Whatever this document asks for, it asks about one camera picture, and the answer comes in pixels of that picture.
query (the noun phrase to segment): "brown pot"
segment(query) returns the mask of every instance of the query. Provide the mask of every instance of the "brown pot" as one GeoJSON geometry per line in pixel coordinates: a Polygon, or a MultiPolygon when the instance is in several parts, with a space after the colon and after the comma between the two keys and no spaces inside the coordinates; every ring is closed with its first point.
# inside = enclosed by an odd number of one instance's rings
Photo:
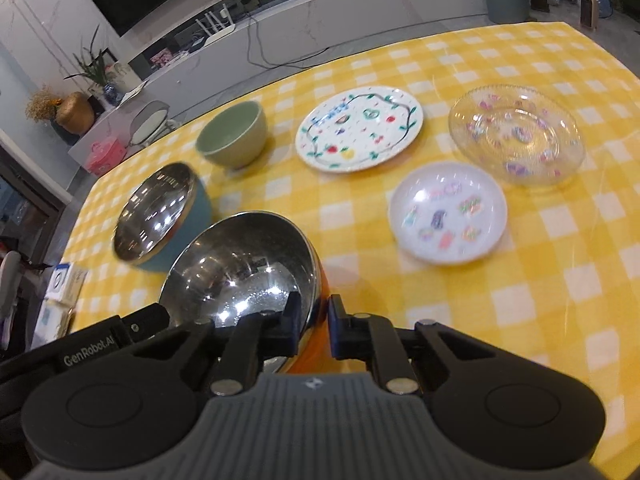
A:
{"type": "Polygon", "coordinates": [[[56,122],[66,131],[84,135],[94,125],[95,114],[82,92],[73,92],[58,107],[56,122]]]}

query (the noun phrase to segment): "white logo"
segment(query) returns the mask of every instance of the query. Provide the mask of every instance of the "white logo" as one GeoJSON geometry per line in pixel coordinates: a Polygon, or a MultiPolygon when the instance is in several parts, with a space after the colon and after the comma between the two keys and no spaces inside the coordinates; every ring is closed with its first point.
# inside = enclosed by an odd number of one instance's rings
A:
{"type": "Polygon", "coordinates": [[[324,381],[314,377],[313,379],[306,380],[304,385],[307,388],[311,388],[312,390],[317,390],[318,388],[322,388],[324,386],[324,381]]]}

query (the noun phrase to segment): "tissue box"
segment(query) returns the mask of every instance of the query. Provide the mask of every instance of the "tissue box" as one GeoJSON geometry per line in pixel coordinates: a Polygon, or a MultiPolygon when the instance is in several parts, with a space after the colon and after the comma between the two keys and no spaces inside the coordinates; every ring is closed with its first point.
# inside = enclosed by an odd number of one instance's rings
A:
{"type": "Polygon", "coordinates": [[[51,343],[66,334],[73,308],[55,301],[45,300],[40,307],[36,328],[33,332],[31,350],[51,343]]]}
{"type": "Polygon", "coordinates": [[[74,306],[85,276],[86,270],[76,264],[57,264],[51,274],[45,299],[74,306]]]}

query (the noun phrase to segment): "yellow checkered tablecloth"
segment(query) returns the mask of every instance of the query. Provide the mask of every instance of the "yellow checkered tablecloth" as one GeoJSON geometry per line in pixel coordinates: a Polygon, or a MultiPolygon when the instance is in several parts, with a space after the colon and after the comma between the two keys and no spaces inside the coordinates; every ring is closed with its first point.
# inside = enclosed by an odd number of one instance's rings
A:
{"type": "Polygon", "coordinates": [[[640,81],[563,23],[526,23],[403,41],[329,62],[242,99],[262,103],[273,137],[249,168],[225,173],[194,141],[228,105],[181,127],[101,178],[64,259],[90,269],[74,328],[157,300],[164,280],[119,263],[116,218],[133,190],[161,166],[184,160],[201,176],[220,218],[250,209],[280,213],[316,247],[332,292],[347,310],[396,326],[434,318],[589,384],[607,410],[594,457],[613,478],[640,463],[640,81]],[[433,267],[398,250],[387,200],[412,170],[463,160],[448,133],[452,104],[472,88],[512,83],[539,89],[570,110],[588,156],[553,190],[502,183],[508,231],[494,254],[462,267],[433,267]],[[355,174],[323,174],[296,156],[302,119],[356,86],[411,92],[426,120],[392,161],[355,174]]]}

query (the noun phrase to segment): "fruit patterned plate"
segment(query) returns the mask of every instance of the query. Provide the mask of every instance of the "fruit patterned plate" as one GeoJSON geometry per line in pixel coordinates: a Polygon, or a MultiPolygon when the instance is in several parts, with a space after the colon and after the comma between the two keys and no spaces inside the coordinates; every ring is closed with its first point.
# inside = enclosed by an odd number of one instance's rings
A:
{"type": "Polygon", "coordinates": [[[387,86],[354,88],[327,99],[300,124],[296,151],[321,171],[377,166],[411,144],[422,126],[420,103],[387,86]]]}
{"type": "Polygon", "coordinates": [[[578,169],[585,155],[571,114],[531,88],[472,90],[451,109],[449,131],[478,166],[524,186],[557,184],[578,169]]]}
{"type": "Polygon", "coordinates": [[[417,258],[464,264],[498,243],[507,225],[507,202],[498,183],[480,168],[436,162],[400,183],[388,219],[398,244],[417,258]]]}

